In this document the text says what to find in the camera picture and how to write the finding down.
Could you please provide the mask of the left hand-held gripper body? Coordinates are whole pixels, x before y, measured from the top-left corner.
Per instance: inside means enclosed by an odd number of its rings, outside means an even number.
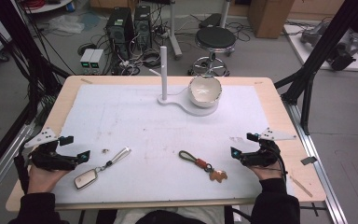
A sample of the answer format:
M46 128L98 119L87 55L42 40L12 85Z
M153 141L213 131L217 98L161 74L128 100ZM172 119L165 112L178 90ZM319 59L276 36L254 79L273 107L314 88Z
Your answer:
M37 168L47 171L71 171L77 167L76 157L63 156L56 152L57 146L60 146L59 138L60 136L47 127L25 143L25 148L34 148L29 158Z

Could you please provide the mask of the white round table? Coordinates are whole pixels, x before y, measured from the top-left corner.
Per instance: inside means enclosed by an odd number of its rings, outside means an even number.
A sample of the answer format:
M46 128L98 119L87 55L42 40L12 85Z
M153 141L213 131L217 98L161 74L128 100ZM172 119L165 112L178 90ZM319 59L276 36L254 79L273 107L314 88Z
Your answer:
M30 13L47 12L71 4L73 0L20 0L21 7Z

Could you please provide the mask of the slim black computer tower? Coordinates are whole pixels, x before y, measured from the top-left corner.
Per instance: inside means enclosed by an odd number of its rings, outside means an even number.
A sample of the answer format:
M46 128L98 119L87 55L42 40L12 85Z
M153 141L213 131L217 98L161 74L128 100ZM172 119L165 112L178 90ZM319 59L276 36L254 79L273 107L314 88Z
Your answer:
M134 29L138 49L150 49L151 44L151 19L150 6L138 6L134 11Z

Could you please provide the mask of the white ceramic bowl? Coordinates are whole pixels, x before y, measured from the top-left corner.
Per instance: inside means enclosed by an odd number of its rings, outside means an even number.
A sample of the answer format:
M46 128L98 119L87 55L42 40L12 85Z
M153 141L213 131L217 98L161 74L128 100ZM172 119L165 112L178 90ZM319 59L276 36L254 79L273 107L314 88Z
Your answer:
M193 77L187 91L190 101L199 107L215 106L222 94L222 86L214 77Z

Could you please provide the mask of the silver keychain with rectangular tag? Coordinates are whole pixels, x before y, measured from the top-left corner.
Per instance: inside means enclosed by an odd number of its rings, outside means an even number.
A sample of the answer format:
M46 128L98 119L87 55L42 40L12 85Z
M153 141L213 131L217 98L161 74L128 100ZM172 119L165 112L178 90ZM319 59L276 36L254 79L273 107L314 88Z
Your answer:
M107 161L105 165L98 166L93 169L88 170L87 172L78 175L74 179L74 184L77 189L84 189L85 187L89 186L93 182L95 182L98 178L98 173L104 171L105 169L111 167L118 161L124 159L131 153L131 149L129 147L124 147L121 149L111 160Z

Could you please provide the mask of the clear plastic bag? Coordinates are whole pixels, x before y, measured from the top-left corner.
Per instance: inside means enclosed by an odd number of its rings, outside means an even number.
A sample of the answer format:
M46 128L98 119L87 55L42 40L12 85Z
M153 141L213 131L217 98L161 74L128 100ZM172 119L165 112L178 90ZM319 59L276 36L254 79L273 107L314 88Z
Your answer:
M51 30L58 30L70 34L80 34L85 24L79 21L78 16L61 15L48 21Z

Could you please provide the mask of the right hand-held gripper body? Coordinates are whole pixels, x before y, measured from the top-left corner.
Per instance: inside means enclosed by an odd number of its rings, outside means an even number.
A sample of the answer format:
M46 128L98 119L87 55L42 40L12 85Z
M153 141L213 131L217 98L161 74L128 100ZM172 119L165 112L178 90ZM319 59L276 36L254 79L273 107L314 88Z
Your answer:
M276 145L276 141L295 139L295 134L267 128L264 132L259 133L259 140L256 142L259 145L259 149L255 152L242 152L239 161L244 166L259 165L267 167L281 157L281 150Z

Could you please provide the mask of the black round stool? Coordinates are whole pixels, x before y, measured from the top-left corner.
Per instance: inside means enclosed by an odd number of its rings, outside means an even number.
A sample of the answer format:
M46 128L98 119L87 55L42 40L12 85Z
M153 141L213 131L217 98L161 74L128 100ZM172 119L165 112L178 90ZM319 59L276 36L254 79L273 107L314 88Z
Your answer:
M236 37L228 29L221 27L205 27L197 31L196 45L209 52L192 63L187 71L189 76L228 77L227 65L216 54L224 53L228 57L235 51Z

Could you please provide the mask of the white key stand with post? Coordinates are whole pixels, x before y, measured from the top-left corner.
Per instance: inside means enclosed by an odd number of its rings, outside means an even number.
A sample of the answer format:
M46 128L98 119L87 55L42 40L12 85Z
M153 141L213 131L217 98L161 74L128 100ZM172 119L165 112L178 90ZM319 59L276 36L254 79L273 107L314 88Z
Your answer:
M160 76L161 78L161 88L162 93L158 98L158 103L160 105L176 105L183 109L187 114L196 116L196 117L205 117L212 115L218 108L218 103L215 106L203 108L197 105L194 105L190 99L187 91L187 86L176 94L168 94L168 63L167 63L167 48L162 46L159 48L160 51L160 72L157 72L153 69L150 69L155 75Z

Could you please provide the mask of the white bench power supply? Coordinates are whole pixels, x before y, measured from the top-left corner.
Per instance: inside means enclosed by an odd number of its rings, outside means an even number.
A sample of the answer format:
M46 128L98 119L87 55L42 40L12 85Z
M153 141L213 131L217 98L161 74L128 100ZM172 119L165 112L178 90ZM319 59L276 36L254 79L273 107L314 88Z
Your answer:
M101 75L105 66L105 55L102 49L96 49L89 60L91 72L94 75Z
M83 72L85 74L89 74L91 71L90 59L93 55L93 52L94 52L94 49L85 49L85 51L80 59L80 64L81 64Z

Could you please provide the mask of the green loop keychain brown tag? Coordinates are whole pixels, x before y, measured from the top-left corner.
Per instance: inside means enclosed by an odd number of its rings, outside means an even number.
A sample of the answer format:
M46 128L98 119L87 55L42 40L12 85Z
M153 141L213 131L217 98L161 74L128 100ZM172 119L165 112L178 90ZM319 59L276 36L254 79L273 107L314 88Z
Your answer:
M204 170L208 175L211 181L217 181L218 183L222 183L227 179L227 173L221 170L215 170L213 166L200 158L194 157L192 154L185 150L181 150L178 153L179 157L182 160L190 161L198 166L200 169Z

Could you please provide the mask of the person's left hand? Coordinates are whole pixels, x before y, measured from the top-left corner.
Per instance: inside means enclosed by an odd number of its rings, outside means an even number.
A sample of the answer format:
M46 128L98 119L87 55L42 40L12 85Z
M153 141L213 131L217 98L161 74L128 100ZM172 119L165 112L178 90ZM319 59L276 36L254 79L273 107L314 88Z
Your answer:
M51 192L56 184L68 174L68 171L47 171L32 165L29 171L29 184L27 193Z

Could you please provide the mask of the brown cardboard box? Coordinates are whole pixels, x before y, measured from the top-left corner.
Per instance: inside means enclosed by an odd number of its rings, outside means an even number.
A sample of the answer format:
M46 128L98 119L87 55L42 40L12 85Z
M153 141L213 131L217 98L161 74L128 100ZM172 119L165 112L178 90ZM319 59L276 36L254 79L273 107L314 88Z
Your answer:
M295 0L252 0L248 21L257 38L276 39Z

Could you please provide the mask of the grey machine on floor board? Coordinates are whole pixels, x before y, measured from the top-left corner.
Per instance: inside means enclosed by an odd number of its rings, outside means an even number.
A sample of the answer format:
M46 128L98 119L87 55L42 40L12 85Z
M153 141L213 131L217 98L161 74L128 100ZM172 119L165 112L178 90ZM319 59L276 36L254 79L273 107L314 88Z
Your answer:
M310 30L305 30L301 37L300 42L303 44L310 43L314 48L319 42L327 27L329 21L321 21L316 27ZM326 61L335 71L344 70L351 63L355 62L353 55L358 51L358 39L350 35L347 30L340 38L331 53L327 56Z

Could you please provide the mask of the thin wooden stick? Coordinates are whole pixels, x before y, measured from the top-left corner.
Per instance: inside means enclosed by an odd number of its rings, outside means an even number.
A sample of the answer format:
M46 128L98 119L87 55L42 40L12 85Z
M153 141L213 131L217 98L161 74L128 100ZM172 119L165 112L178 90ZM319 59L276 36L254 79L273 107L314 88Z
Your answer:
M300 188L302 189L309 197L313 197L312 193L307 190L297 179L295 179L293 176L289 175L290 179Z

